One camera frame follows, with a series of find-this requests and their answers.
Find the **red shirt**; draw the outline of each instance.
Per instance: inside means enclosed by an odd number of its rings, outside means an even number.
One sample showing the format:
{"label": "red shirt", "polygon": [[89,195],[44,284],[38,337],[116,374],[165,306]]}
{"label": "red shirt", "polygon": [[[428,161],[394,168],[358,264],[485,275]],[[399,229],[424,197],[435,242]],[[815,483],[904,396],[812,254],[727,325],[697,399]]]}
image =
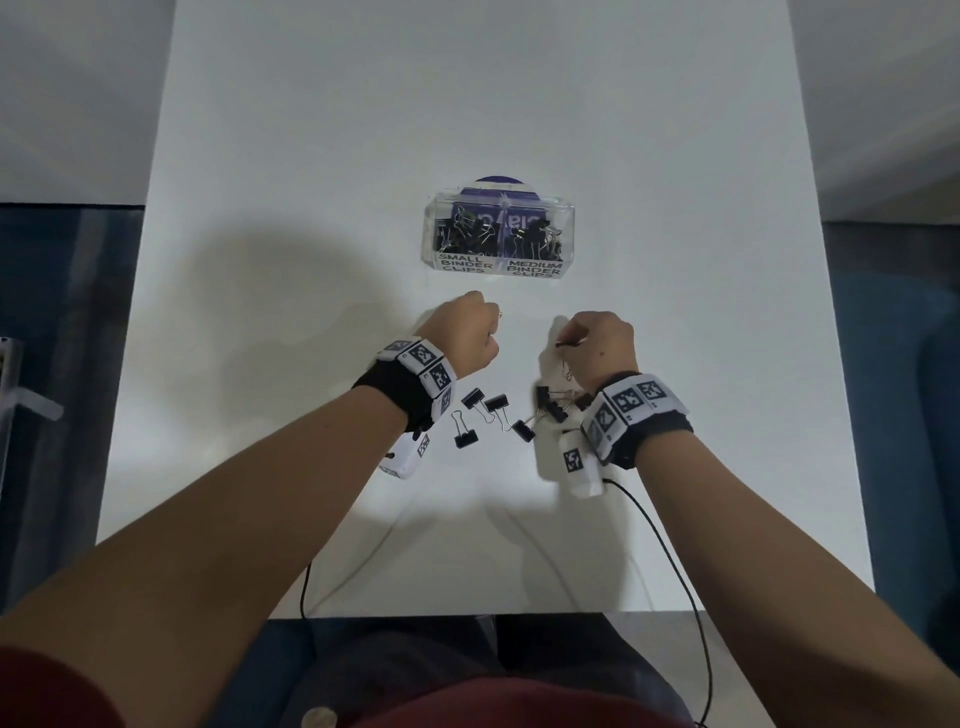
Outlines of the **red shirt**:
{"label": "red shirt", "polygon": [[[0,716],[8,728],[121,728],[123,718],[93,683],[70,667],[0,647]],[[676,728],[625,697],[558,688],[517,677],[478,677],[394,706],[354,728]]]}

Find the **wristband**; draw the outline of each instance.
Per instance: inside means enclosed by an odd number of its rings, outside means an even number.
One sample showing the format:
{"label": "wristband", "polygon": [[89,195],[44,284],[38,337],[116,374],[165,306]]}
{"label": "wristband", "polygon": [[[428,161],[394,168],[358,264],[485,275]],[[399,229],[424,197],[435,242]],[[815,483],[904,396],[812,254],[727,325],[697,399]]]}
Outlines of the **wristband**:
{"label": "wristband", "polygon": [[611,376],[584,413],[581,429],[604,465],[625,470],[648,437],[685,429],[689,410],[659,378],[633,372]]}
{"label": "wristband", "polygon": [[373,387],[407,413],[407,432],[425,431],[453,401],[457,375],[436,346],[418,336],[384,347],[354,387]]}

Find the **hand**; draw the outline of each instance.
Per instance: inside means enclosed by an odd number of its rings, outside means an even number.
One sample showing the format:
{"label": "hand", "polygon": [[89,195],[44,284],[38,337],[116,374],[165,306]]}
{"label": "hand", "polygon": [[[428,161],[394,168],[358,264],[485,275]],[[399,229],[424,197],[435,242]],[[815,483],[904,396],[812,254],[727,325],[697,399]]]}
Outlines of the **hand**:
{"label": "hand", "polygon": [[417,330],[446,355],[462,379],[490,364],[500,353],[491,334],[500,323],[500,307],[485,303],[480,291],[470,291],[441,304]]}
{"label": "hand", "polygon": [[634,328],[609,311],[581,311],[557,337],[557,352],[592,395],[611,376],[639,372]]}

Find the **table surface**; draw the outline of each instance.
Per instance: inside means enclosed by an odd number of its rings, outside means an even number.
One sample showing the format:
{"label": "table surface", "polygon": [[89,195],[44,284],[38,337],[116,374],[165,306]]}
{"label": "table surface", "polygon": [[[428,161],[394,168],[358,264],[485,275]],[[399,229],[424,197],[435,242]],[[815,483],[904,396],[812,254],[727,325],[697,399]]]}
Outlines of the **table surface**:
{"label": "table surface", "polygon": [[[576,204],[563,279],[420,261],[432,196],[486,175]],[[872,583],[789,18],[769,0],[180,0],[99,538],[470,288],[500,303],[501,354],[464,387],[527,417],[558,317],[616,311],[709,446]],[[415,479],[373,476],[314,563],[312,614],[689,608],[622,494],[576,500],[549,436],[467,421],[477,445],[457,450],[446,418]]]}

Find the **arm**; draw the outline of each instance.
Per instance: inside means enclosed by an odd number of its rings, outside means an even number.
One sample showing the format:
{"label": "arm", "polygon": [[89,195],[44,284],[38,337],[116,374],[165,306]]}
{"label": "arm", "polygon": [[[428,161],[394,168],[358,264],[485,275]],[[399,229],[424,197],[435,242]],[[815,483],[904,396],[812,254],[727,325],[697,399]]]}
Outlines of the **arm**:
{"label": "arm", "polygon": [[[463,377],[496,356],[496,323],[496,305],[473,291],[418,334]],[[201,722],[406,425],[379,391],[350,390],[49,579],[0,619],[0,644],[67,663],[131,725]]]}
{"label": "arm", "polygon": [[[578,314],[564,358],[595,391],[639,371],[633,329]],[[778,726],[947,726],[960,680],[874,593],[689,432],[651,437],[636,467],[700,598]]]}

